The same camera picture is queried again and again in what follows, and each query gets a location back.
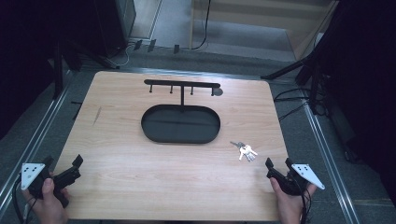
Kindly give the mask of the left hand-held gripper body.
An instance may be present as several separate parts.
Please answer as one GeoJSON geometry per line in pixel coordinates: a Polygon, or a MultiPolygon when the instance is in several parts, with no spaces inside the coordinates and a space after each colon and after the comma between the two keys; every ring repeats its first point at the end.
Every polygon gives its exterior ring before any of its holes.
{"type": "Polygon", "coordinates": [[[74,184],[80,178],[77,166],[63,171],[58,175],[51,176],[48,167],[44,163],[24,163],[21,167],[21,190],[29,190],[35,199],[42,199],[42,187],[44,181],[51,178],[54,182],[54,196],[61,202],[63,208],[69,205],[68,199],[61,190],[74,184]]]}

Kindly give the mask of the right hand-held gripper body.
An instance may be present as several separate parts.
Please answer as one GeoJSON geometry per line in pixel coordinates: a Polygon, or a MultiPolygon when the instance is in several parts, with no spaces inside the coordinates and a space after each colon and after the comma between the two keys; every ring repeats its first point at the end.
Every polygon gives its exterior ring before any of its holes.
{"type": "Polygon", "coordinates": [[[268,178],[274,178],[281,190],[288,195],[301,195],[306,190],[308,184],[313,184],[319,189],[325,189],[324,184],[308,164],[288,164],[290,170],[286,175],[282,175],[272,163],[266,163],[265,166],[268,169],[266,176],[268,178]]]}

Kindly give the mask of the person's right hand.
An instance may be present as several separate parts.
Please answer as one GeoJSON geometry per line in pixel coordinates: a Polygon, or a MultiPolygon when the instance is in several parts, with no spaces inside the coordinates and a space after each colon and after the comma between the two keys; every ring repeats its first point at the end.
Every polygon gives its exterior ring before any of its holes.
{"type": "Polygon", "coordinates": [[[273,177],[270,178],[270,183],[276,195],[278,216],[281,224],[300,224],[303,215],[308,211],[308,207],[311,204],[311,197],[317,187],[308,184],[304,192],[304,197],[302,197],[286,194],[273,177]]]}

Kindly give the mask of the person's left hand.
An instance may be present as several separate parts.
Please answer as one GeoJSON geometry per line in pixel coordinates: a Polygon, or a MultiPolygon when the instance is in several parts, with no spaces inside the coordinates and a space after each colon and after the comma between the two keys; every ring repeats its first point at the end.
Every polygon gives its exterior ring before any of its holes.
{"type": "Polygon", "coordinates": [[[34,197],[28,189],[21,192],[26,202],[33,209],[40,224],[67,224],[68,222],[68,214],[61,202],[53,194],[54,189],[53,180],[47,178],[42,186],[42,200],[33,202],[34,197]]]}

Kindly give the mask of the silver bunch of keys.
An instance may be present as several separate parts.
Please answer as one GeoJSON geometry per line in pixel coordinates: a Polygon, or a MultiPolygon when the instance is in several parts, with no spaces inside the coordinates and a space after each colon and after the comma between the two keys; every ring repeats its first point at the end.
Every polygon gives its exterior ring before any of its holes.
{"type": "Polygon", "coordinates": [[[255,152],[250,145],[246,145],[242,142],[231,142],[234,146],[236,146],[239,150],[239,158],[238,160],[242,160],[245,158],[248,162],[252,162],[258,156],[258,153],[255,152]]]}

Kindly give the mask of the black tripod stand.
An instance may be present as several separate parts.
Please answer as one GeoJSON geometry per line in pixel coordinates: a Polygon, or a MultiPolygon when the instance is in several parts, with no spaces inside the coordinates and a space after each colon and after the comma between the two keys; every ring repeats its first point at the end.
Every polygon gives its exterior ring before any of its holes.
{"type": "Polygon", "coordinates": [[[326,115],[327,109],[325,104],[319,96],[319,85],[320,85],[320,66],[318,58],[316,56],[308,55],[301,60],[292,63],[270,75],[261,76],[264,80],[273,80],[286,75],[287,73],[300,69],[299,73],[295,77],[295,83],[298,86],[303,86],[307,82],[310,82],[310,89],[308,93],[308,106],[314,115],[326,115]]]}
{"type": "Polygon", "coordinates": [[[100,58],[98,55],[94,54],[92,51],[87,48],[81,46],[80,44],[67,40],[67,39],[59,39],[53,47],[53,80],[54,80],[54,93],[53,99],[57,99],[60,97],[61,93],[64,90],[64,73],[63,73],[63,62],[66,62],[67,65],[72,70],[79,71],[82,62],[78,55],[82,53],[88,56],[90,59],[102,65],[107,69],[119,69],[118,65],[111,65],[106,62],[104,59],[100,58]]]}

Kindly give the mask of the black key holder stand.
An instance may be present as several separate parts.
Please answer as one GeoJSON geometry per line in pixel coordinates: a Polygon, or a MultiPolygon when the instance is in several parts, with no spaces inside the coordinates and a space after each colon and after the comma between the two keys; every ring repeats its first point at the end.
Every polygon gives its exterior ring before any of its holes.
{"type": "Polygon", "coordinates": [[[185,104],[185,88],[207,88],[212,96],[222,95],[219,83],[145,79],[149,92],[154,86],[180,87],[178,105],[154,105],[141,118],[144,135],[151,141],[165,144],[207,144],[219,134],[220,118],[218,113],[202,105],[185,104]]]}

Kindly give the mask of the black cabinet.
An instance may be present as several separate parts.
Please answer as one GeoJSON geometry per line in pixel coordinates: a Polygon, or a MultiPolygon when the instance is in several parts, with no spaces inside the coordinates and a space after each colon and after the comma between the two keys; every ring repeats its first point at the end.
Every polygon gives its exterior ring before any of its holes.
{"type": "Polygon", "coordinates": [[[134,0],[94,0],[103,56],[125,49],[136,17],[134,0]]]}

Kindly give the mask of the metal floor rail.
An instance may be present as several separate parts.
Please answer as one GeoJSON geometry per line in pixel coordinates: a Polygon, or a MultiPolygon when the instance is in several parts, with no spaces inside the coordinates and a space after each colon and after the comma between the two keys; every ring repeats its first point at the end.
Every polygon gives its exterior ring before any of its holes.
{"type": "Polygon", "coordinates": [[[334,193],[346,220],[346,224],[361,224],[360,218],[347,190],[347,186],[341,177],[339,169],[337,168],[332,156],[331,148],[329,147],[324,132],[318,122],[318,118],[313,114],[308,105],[304,107],[304,112],[317,141],[319,152],[326,166],[334,193]]]}
{"type": "Polygon", "coordinates": [[[30,161],[39,150],[67,93],[68,89],[64,89],[55,99],[44,93],[0,140],[0,220],[11,204],[13,185],[21,165],[30,161]]]}

